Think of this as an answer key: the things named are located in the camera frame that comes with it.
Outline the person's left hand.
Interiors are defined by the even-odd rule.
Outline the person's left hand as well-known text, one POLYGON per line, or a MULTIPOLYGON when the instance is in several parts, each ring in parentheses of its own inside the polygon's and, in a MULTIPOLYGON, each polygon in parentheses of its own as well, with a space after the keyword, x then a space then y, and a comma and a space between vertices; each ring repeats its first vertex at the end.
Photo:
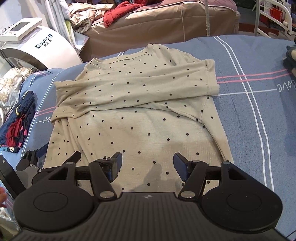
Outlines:
POLYGON ((6 208, 7 193, 3 187, 0 187, 0 207, 6 208))

